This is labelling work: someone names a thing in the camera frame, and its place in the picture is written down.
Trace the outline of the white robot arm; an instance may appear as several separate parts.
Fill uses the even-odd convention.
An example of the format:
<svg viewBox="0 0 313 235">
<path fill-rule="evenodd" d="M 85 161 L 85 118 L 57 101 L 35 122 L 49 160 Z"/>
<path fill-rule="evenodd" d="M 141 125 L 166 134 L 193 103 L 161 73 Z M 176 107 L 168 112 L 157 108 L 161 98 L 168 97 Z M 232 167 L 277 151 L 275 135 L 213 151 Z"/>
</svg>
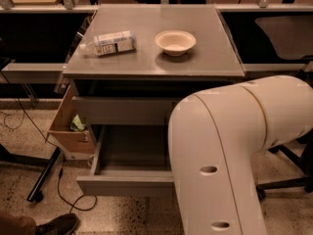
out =
<svg viewBox="0 0 313 235">
<path fill-rule="evenodd" d="M 313 88 L 275 75 L 196 92 L 174 108 L 168 149 L 185 235 L 267 235 L 251 157 L 313 127 Z"/>
</svg>

